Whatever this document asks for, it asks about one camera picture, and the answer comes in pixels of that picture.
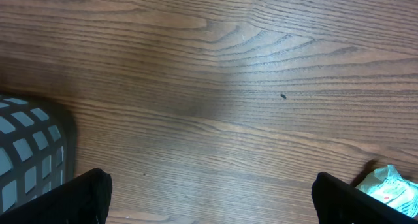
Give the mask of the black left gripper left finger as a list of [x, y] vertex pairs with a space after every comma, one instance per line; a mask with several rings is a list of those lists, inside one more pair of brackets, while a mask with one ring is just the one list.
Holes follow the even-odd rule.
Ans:
[[1, 224], [105, 224], [111, 196], [111, 175], [94, 168], [1, 215]]

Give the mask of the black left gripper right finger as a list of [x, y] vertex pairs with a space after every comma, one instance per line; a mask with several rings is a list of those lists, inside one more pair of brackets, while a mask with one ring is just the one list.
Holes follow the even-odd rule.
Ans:
[[417, 224], [416, 219], [326, 172], [317, 175], [312, 200], [319, 224]]

